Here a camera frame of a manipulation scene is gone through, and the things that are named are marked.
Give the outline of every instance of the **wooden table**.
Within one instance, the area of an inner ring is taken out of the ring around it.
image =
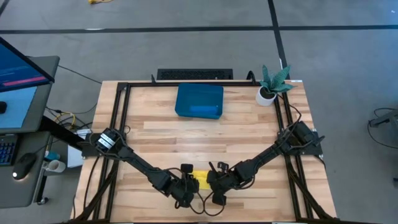
[[[100,133],[110,123],[117,82],[103,82],[95,112],[93,131]],[[297,107],[302,120],[313,128],[310,108],[302,82],[288,92],[290,104]],[[259,106],[255,101],[258,87],[225,86],[223,115],[219,120],[178,117],[174,111],[178,87],[133,87],[126,125],[131,127],[127,143],[143,159],[160,168],[191,163],[195,170],[209,170],[208,162],[227,162],[231,166],[254,157],[276,140],[278,122],[275,106]],[[121,103],[118,113],[120,121]],[[286,113],[281,101],[282,116]],[[292,110],[293,119],[297,113]],[[76,214],[80,214],[88,176],[94,158],[86,159],[76,192]],[[324,166],[313,156],[302,156],[309,191],[330,215],[335,216]],[[100,178],[102,159],[94,169],[87,203],[94,196]],[[200,190],[205,197],[211,191]],[[301,214],[305,217],[302,194],[298,190]],[[107,193],[101,203],[100,218],[105,214]],[[151,187],[146,177],[127,163],[120,163],[111,222],[271,222],[294,221],[285,161],[277,157],[263,166],[256,183],[247,190],[227,192],[228,203],[217,217],[196,215],[189,208],[174,209],[172,197],[164,197]],[[199,210],[197,196],[192,206]],[[209,213],[220,206],[206,204]]]

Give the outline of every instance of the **keyboard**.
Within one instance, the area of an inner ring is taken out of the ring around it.
[[[12,166],[16,157],[16,134],[0,136],[0,166]]]
[[[158,69],[157,80],[232,80],[232,69]]]

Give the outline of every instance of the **computer monitor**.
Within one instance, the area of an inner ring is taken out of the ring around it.
[[[50,82],[53,77],[0,37],[0,92]]]

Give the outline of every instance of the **gray floor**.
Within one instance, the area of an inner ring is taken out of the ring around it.
[[[282,26],[398,24],[398,3],[388,0],[275,0]],[[11,0],[0,29],[86,29],[181,26],[269,26],[265,0]],[[398,150],[373,142],[366,129],[373,109],[397,107],[398,30],[282,31],[291,78],[301,79],[322,143],[338,216],[396,223]],[[158,68],[233,68],[235,78],[261,65],[279,69],[272,31],[145,34],[2,35],[21,52],[59,55],[61,65],[97,80],[147,80]],[[100,86],[59,69],[48,106],[85,111]],[[86,122],[93,113],[80,116]],[[375,138],[398,145],[389,126]],[[49,177],[48,205],[0,210],[1,223],[67,220],[78,174]]]

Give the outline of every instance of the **blue bin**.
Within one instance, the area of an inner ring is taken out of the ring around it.
[[[175,112],[185,117],[219,119],[223,114],[223,95],[222,86],[179,84]]]

